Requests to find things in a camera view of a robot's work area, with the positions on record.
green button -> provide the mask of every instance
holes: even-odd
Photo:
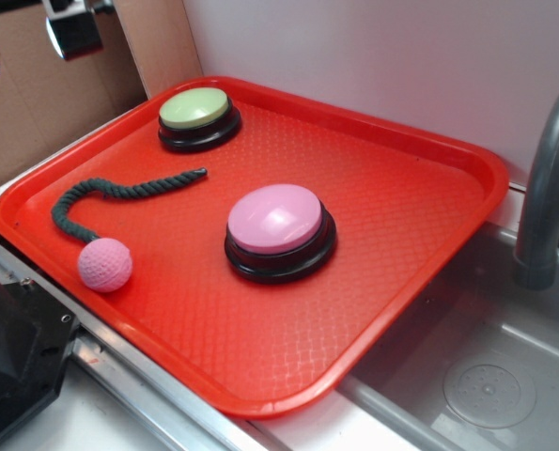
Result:
[[[191,129],[219,118],[229,106],[224,91],[215,87],[196,87],[172,97],[160,109],[164,125]]]

sink drain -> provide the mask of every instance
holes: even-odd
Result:
[[[532,378],[518,364],[496,354],[478,354],[454,364],[444,379],[448,405],[482,428],[508,428],[536,404]]]

tray rim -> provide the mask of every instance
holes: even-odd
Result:
[[[179,359],[182,365],[188,366],[189,374],[182,375],[180,380],[190,388],[196,385],[197,388],[192,388],[192,390],[219,410],[246,418],[274,417],[285,412],[303,408],[309,403],[314,402],[317,398],[329,393],[329,391],[339,383],[341,378],[355,365],[366,350],[372,346],[399,314],[406,309],[428,281],[440,271],[446,262],[484,223],[492,210],[500,204],[508,190],[508,174],[505,165],[499,157],[476,145],[389,120],[352,112],[351,110],[331,106],[319,101],[312,101],[235,78],[216,76],[201,77],[165,90],[156,97],[137,106],[129,113],[113,120],[97,132],[86,136],[85,139],[68,148],[65,152],[62,152],[49,162],[38,167],[32,173],[13,183],[12,186],[0,196],[0,234],[40,267],[47,267],[48,273],[54,280],[67,288],[77,299],[80,299],[81,290],[87,288],[80,287],[80,284],[73,280],[69,283],[69,281],[66,280],[68,279],[66,272],[59,270],[53,265],[54,261],[42,253],[36,243],[29,240],[25,235],[16,232],[15,225],[13,224],[13,212],[33,195],[44,189],[49,182],[62,178],[68,172],[67,169],[63,168],[68,168],[69,166],[75,167],[85,163],[95,155],[105,151],[119,139],[130,135],[133,130],[131,125],[134,125],[134,128],[138,128],[142,125],[141,116],[144,114],[144,111],[148,111],[156,105],[160,107],[166,99],[182,90],[199,86],[218,86],[225,89],[229,96],[231,95],[232,89],[246,89],[253,99],[252,101],[246,102],[262,108],[271,109],[280,114],[282,114],[282,112],[285,114],[290,111],[293,105],[297,105],[298,108],[305,109],[306,113],[310,115],[310,119],[307,119],[307,121],[309,120],[311,123],[319,125],[315,120],[318,117],[322,117],[325,123],[321,124],[321,127],[330,128],[334,120],[347,120],[349,124],[353,126],[353,130],[362,131],[362,133],[365,133],[365,131],[378,132],[378,129],[381,129],[383,132],[388,133],[391,139],[402,138],[404,136],[412,141],[423,142],[425,145],[439,146],[442,151],[444,147],[451,148],[457,158],[455,161],[449,162],[449,165],[457,167],[474,176],[482,185],[485,193],[481,205],[474,210],[473,214],[471,214],[465,222],[459,225],[458,229],[454,230],[453,233],[443,241],[438,251],[430,259],[426,260],[421,269],[413,276],[413,283],[409,281],[409,283],[392,298],[385,308],[378,312],[369,326],[350,343],[345,351],[342,352],[331,365],[325,368],[325,371],[316,381],[290,396],[272,400],[245,400],[235,398],[228,395],[228,392],[223,390],[220,384],[217,386],[217,384],[212,383],[212,381],[202,380],[198,375],[195,375],[187,359],[179,358],[174,352],[161,349],[161,347],[157,345],[156,340],[152,339],[148,334],[143,335],[138,331],[128,330],[126,327],[122,327],[122,321],[109,321],[114,329],[128,338],[133,344],[135,343],[135,334],[137,334],[139,335],[137,338],[138,342],[147,342],[145,344],[148,344],[152,349],[156,350],[145,352],[154,362],[158,363],[159,360],[162,359],[168,363],[169,360]],[[419,154],[419,152],[414,151],[414,148],[397,148],[396,150]],[[419,156],[427,160],[436,161],[437,163],[444,163],[443,160],[438,158],[437,154],[427,155],[423,153]],[[119,312],[112,307],[109,309],[110,311],[114,310],[117,317],[124,317],[124,315],[119,314]],[[105,310],[96,313],[96,315],[102,317],[109,316]],[[216,397],[215,401],[211,401],[206,395],[203,395],[201,393],[202,389],[205,389],[207,395],[214,394]]]

rope toy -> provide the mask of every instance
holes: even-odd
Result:
[[[142,199],[184,188],[208,174],[202,167],[166,179],[123,186],[106,179],[83,180],[67,190],[52,208],[54,223],[66,234],[87,243],[78,260],[79,274],[89,288],[106,293],[122,287],[131,277],[131,252],[122,242],[101,238],[68,218],[70,207],[86,195],[98,191],[117,199]]]

white wall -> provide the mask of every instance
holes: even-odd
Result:
[[[559,94],[559,0],[184,0],[204,73],[488,148],[527,180]]]

